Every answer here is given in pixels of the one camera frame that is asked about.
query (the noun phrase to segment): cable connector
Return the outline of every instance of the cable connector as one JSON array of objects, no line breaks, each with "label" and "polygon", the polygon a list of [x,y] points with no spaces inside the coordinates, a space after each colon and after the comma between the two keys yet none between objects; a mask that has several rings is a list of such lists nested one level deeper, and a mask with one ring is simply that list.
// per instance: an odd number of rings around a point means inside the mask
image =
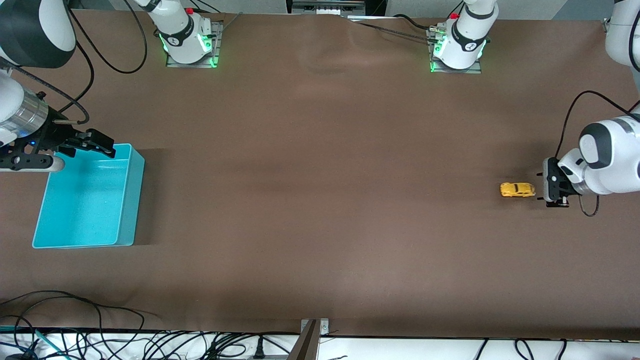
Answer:
[{"label": "cable connector", "polygon": [[264,355],[264,350],[262,348],[262,336],[258,337],[258,345],[255,347],[255,355],[253,355],[254,359],[264,359],[265,355]]}]

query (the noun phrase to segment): turquoise plastic container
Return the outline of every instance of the turquoise plastic container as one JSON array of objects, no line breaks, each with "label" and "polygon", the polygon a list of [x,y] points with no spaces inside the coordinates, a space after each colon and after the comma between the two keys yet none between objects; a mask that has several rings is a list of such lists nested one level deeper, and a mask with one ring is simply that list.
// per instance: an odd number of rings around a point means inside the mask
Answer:
[{"label": "turquoise plastic container", "polygon": [[145,159],[128,143],[114,149],[115,159],[88,151],[75,158],[57,154],[65,168],[49,174],[34,248],[133,244]]}]

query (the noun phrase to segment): brown tabletop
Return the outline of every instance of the brown tabletop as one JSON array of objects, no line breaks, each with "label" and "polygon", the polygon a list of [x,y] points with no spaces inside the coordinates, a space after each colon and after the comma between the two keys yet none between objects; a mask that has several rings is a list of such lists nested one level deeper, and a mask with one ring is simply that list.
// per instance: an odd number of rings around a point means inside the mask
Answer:
[{"label": "brown tabletop", "polygon": [[[136,66],[131,14],[78,16],[116,66]],[[639,194],[587,218],[576,200],[547,209],[498,191],[540,185],[580,91],[637,100],[598,22],[498,21],[483,73],[457,75],[430,73],[420,42],[329,15],[241,15],[217,69],[167,69],[141,20],[147,64],[121,75],[91,51],[82,101],[91,127],[147,161],[134,246],[32,249],[47,175],[2,173],[0,298],[67,290],[154,313],[148,329],[295,331],[322,317],[339,334],[640,336]],[[79,53],[35,72],[70,94],[88,79]],[[581,100],[563,153],[616,115]],[[28,318],[97,326],[69,301]],[[104,326],[137,321],[110,312]]]}]

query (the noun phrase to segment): white floor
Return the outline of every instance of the white floor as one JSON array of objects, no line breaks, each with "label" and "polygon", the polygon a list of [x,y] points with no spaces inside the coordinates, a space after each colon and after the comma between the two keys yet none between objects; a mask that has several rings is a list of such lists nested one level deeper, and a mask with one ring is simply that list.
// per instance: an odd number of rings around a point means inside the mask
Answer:
[{"label": "white floor", "polygon": [[[128,340],[131,334],[105,334],[106,339]],[[151,334],[139,334],[136,339],[151,338]],[[168,354],[175,347],[185,340],[192,338],[193,334],[184,335],[163,347],[163,351]],[[178,349],[176,354],[182,360],[199,359],[204,353],[208,344],[211,343],[213,335],[207,336],[207,343],[202,338],[189,342],[186,346]],[[66,334],[67,346],[71,347],[75,343],[75,334]],[[279,343],[285,348],[291,349],[297,336],[268,336],[269,339]],[[31,335],[20,334],[19,341],[23,346],[28,346]],[[63,348],[61,336],[51,334],[47,336],[57,347]],[[99,334],[91,334],[90,341],[100,341]],[[13,344],[12,334],[0,334],[0,342]],[[247,359],[255,353],[257,338],[243,341],[246,352],[235,359]],[[456,340],[456,339],[381,339],[381,338],[321,338],[318,360],[330,360],[342,356],[347,356],[347,360],[473,360],[482,344],[482,340]],[[561,341],[527,341],[535,359],[556,360],[562,347]],[[126,346],[118,353],[125,360],[141,360],[146,341],[137,341]],[[515,352],[513,340],[490,340],[484,348],[481,359],[490,360],[521,360]],[[103,356],[96,351],[90,350],[86,358],[89,360],[108,359],[110,352],[103,344],[96,345],[101,350],[104,349]],[[118,350],[121,343],[110,343],[112,350]],[[228,351],[236,352],[239,348]],[[280,349],[264,342],[264,351],[267,355],[284,354]],[[40,341],[36,352],[40,357],[55,352],[49,345]],[[527,354],[526,349],[521,344],[521,352]],[[8,346],[0,345],[0,359],[11,354],[19,354],[20,351]],[[631,360],[633,357],[640,357],[640,343],[620,343],[608,341],[569,341],[563,360]],[[161,358],[157,352],[154,359]]]}]

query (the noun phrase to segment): toy car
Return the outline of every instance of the toy car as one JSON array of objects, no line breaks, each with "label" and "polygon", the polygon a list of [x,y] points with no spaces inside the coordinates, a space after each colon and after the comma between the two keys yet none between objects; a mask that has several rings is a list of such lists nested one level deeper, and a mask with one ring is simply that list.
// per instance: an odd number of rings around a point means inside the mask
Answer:
[{"label": "toy car", "polygon": [[504,197],[531,197],[536,194],[536,188],[529,183],[502,183],[500,194]]}]

